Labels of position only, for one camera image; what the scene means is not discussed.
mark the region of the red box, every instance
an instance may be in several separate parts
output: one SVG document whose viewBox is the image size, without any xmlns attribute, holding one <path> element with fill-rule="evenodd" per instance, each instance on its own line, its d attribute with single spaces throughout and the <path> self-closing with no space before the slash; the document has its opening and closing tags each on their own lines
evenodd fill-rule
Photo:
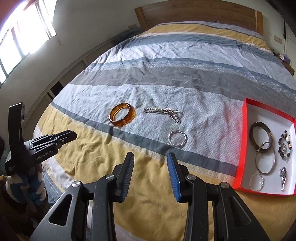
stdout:
<svg viewBox="0 0 296 241">
<path fill-rule="evenodd" d="M 256 171 L 254 170 L 255 159 L 250 158 L 250 156 L 253 157 L 253 155 L 248 154 L 248 151 L 250 153 L 256 152 L 256 150 L 250 144 L 250 141 L 249 141 L 249 128 L 254 122 L 262 121 L 262 119 L 264 119 L 265 122 L 269 123 L 269 125 L 268 124 L 267 125 L 273 134 L 273 145 L 276 153 L 276 166 L 275 166 L 275 169 L 273 170 L 273 173 L 271 173 L 271 175 L 266 175 L 266 176 L 263 175 L 264 178 L 267 178 L 270 181 L 269 183 L 270 187 L 266 187 L 264 189 L 264 186 L 266 186 L 266 180 L 265 180 L 264 186 L 261 189 L 261 191 L 256 192 L 256 191 L 250 190 L 249 187 L 246 185 L 247 180 L 251 175 L 251 173 L 254 173 Z M 282 160 L 279 153 L 277 152 L 278 140 L 281 135 L 279 134 L 279 132 L 282 132 L 282 134 L 284 133 L 285 125 L 286 125 L 286 129 L 290 131 L 290 133 L 288 134 L 290 134 L 291 136 L 291 144 L 292 144 L 291 156 L 288 162 L 285 162 L 284 160 Z M 242 106 L 242 140 L 241 140 L 241 149 L 240 149 L 240 155 L 239 155 L 239 164 L 238 164 L 237 173 L 235 176 L 235 181 L 232 185 L 233 189 L 237 191 L 246 191 L 246 192 L 260 193 L 260 194 L 266 194 L 266 195 L 278 195 L 278 196 L 295 195 L 296 194 L 296 153 L 294 155 L 292 153 L 294 148 L 293 145 L 296 147 L 296 139 L 295 139 L 296 129 L 295 128 L 296 128 L 296 119 L 294 119 L 290 115 L 274 107 L 271 107 L 269 105 L 246 98 Z M 283 190 L 282 193 L 280 193 L 281 191 L 278 191 L 278 185 L 279 185 L 279 190 L 281 185 L 279 169 L 282 168 L 283 166 L 287 166 L 286 168 L 287 180 L 285 183 L 285 189 Z"/>
</svg>

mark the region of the jewelry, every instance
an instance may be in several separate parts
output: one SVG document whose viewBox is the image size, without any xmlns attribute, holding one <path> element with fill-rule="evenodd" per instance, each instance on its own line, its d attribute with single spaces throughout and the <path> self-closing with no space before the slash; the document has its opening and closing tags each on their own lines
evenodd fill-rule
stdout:
<svg viewBox="0 0 296 241">
<path fill-rule="evenodd" d="M 177 133 L 181 133 L 184 136 L 184 141 L 181 144 L 174 144 L 171 141 L 172 135 L 175 135 Z M 175 146 L 175 147 L 183 147 L 186 144 L 186 142 L 187 142 L 187 136 L 186 136 L 186 134 L 184 132 L 179 131 L 179 130 L 171 131 L 169 133 L 169 135 L 168 135 L 168 144 L 170 144 L 172 146 Z"/>
<path fill-rule="evenodd" d="M 279 176 L 281 177 L 281 191 L 283 191 L 285 188 L 285 182 L 287 178 L 287 170 L 285 167 L 279 170 Z"/>
<path fill-rule="evenodd" d="M 175 123 L 180 124 L 180 118 L 178 117 L 178 114 L 180 113 L 178 110 L 173 110 L 169 108 L 145 108 L 143 110 L 145 113 L 162 113 L 162 114 L 167 114 L 169 117 L 171 117 Z"/>
<path fill-rule="evenodd" d="M 249 132 L 249 138 L 250 138 L 250 142 L 251 144 L 255 147 L 256 150 L 258 150 L 259 146 L 257 145 L 257 143 L 254 140 L 254 136 L 253 136 L 253 128 L 255 126 L 261 127 L 264 131 L 266 131 L 268 138 L 269 138 L 269 142 L 267 143 L 272 143 L 273 142 L 273 138 L 272 138 L 272 133 L 270 131 L 270 129 L 268 128 L 268 126 L 266 124 L 264 124 L 263 122 L 255 122 L 251 125 L 250 128 L 250 132 Z M 267 148 L 261 148 L 261 152 L 265 152 L 268 151 L 271 148 L 271 145 L 269 145 L 269 147 Z"/>
<path fill-rule="evenodd" d="M 272 167 L 271 167 L 271 169 L 269 170 L 269 172 L 262 172 L 262 171 L 260 171 L 260 170 L 259 170 L 259 167 L 258 167 L 258 164 L 257 164 L 257 155 L 258 155 L 258 153 L 259 153 L 261 150 L 264 150 L 264 149 L 262 149 L 262 147 L 263 147 L 265 144 L 269 144 L 269 145 L 271 145 L 271 146 L 272 146 L 272 150 L 273 150 L 273 152 L 274 152 L 274 162 L 273 162 Z M 261 146 L 258 148 L 258 150 L 256 151 L 255 163 L 256 163 L 257 170 L 259 171 L 260 174 L 268 175 L 269 173 L 271 173 L 271 171 L 272 171 L 273 168 L 274 168 L 274 165 L 276 164 L 276 153 L 275 153 L 275 151 L 274 151 L 274 147 L 273 147 L 273 145 L 272 145 L 270 142 L 268 142 L 268 141 L 267 141 L 267 142 L 264 142 L 264 143 L 262 143 Z"/>
<path fill-rule="evenodd" d="M 290 157 L 290 152 L 292 150 L 292 144 L 291 144 L 291 137 L 288 136 L 287 134 L 287 131 L 284 132 L 285 134 L 282 134 L 280 139 L 279 139 L 279 150 L 278 150 L 278 153 L 280 154 L 281 158 L 282 159 L 287 159 Z"/>
<path fill-rule="evenodd" d="M 252 179 L 253 179 L 254 176 L 259 176 L 259 177 L 261 177 L 260 187 L 259 187 L 257 190 L 254 190 L 254 189 L 252 188 L 252 184 L 251 184 Z M 255 174 L 253 174 L 253 175 L 250 177 L 250 182 L 249 182 L 249 188 L 250 188 L 250 190 L 255 191 L 255 192 L 259 192 L 259 191 L 261 191 L 261 189 L 263 188 L 263 185 L 264 185 L 264 181 L 265 181 L 265 179 L 262 177 L 262 175 L 261 175 L 260 173 L 257 172 L 257 173 L 255 173 Z"/>
<path fill-rule="evenodd" d="M 128 113 L 126 114 L 125 117 L 123 117 L 121 120 L 114 120 L 115 116 L 119 111 L 121 111 L 124 108 L 128 108 Z M 128 103 L 121 103 L 117 106 L 115 106 L 110 114 L 109 114 L 109 121 L 114 125 L 114 126 L 124 126 L 127 123 L 130 123 L 136 116 L 135 109 Z"/>
</svg>

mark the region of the bed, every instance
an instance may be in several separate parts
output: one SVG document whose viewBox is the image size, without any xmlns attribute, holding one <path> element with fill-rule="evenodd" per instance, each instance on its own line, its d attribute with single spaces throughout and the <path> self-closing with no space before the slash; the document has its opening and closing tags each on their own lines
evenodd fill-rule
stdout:
<svg viewBox="0 0 296 241">
<path fill-rule="evenodd" d="M 132 151 L 128 196 L 114 203 L 118 240 L 182 240 L 187 205 L 172 194 L 167 154 L 174 152 L 205 182 L 232 184 L 244 99 L 296 117 L 296 82 L 263 40 L 262 13 L 256 10 L 224 1 L 165 1 L 135 11 L 146 32 L 111 48 L 69 83 L 40 118 L 34 138 L 77 133 L 43 163 L 52 204 L 74 180 L 94 182 Z M 119 128 L 108 116 L 123 102 L 135 108 L 136 117 Z M 148 107 L 179 110 L 181 123 L 144 113 Z M 188 136 L 183 148 L 167 143 L 176 129 Z M 281 240 L 296 218 L 296 197 L 239 195 L 270 239 Z"/>
</svg>

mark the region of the orange bracelet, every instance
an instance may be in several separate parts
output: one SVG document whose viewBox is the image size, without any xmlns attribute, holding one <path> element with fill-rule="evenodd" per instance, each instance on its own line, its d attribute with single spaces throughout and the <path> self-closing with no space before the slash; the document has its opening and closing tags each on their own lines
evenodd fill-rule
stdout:
<svg viewBox="0 0 296 241">
<path fill-rule="evenodd" d="M 124 108 L 129 108 L 127 115 L 124 118 L 122 118 L 121 120 L 114 120 L 116 114 Z M 114 126 L 122 127 L 125 124 L 130 123 L 135 118 L 135 116 L 136 116 L 135 109 L 130 104 L 121 103 L 121 104 L 115 106 L 111 110 L 111 112 L 109 114 L 109 120 Z"/>
</svg>

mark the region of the box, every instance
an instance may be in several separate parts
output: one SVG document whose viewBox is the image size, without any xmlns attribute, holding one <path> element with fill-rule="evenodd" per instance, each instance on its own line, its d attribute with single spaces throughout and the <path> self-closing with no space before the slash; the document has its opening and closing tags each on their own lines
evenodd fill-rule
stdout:
<svg viewBox="0 0 296 241">
<path fill-rule="evenodd" d="M 254 122 L 257 121 L 263 122 L 269 127 L 273 135 L 272 144 L 275 148 L 276 155 L 276 164 L 273 172 L 269 175 L 263 175 L 263 178 L 265 179 L 264 186 L 259 192 L 249 189 L 251 176 L 258 172 L 255 164 L 256 149 L 249 140 L 250 127 Z M 235 176 L 235 181 L 232 185 L 233 189 L 237 191 L 246 191 L 266 195 L 296 194 L 296 154 L 293 154 L 293 148 L 296 148 L 295 127 L 296 120 L 290 115 L 266 104 L 246 98 L 242 106 L 241 149 L 237 173 Z M 260 146 L 261 143 L 269 140 L 268 135 L 262 128 L 255 128 L 253 129 L 253 136 L 256 143 Z M 285 162 L 278 153 L 278 141 L 281 135 L 284 134 L 285 130 L 287 131 L 287 134 L 291 136 L 292 144 L 290 158 L 287 162 Z M 268 172 L 272 166 L 273 159 L 272 149 L 270 149 L 266 154 L 263 154 L 260 158 L 258 156 L 257 162 L 260 170 L 263 172 Z M 285 167 L 287 170 L 287 179 L 285 183 L 285 189 L 281 191 L 281 177 L 279 176 L 279 170 L 283 167 Z"/>
</svg>

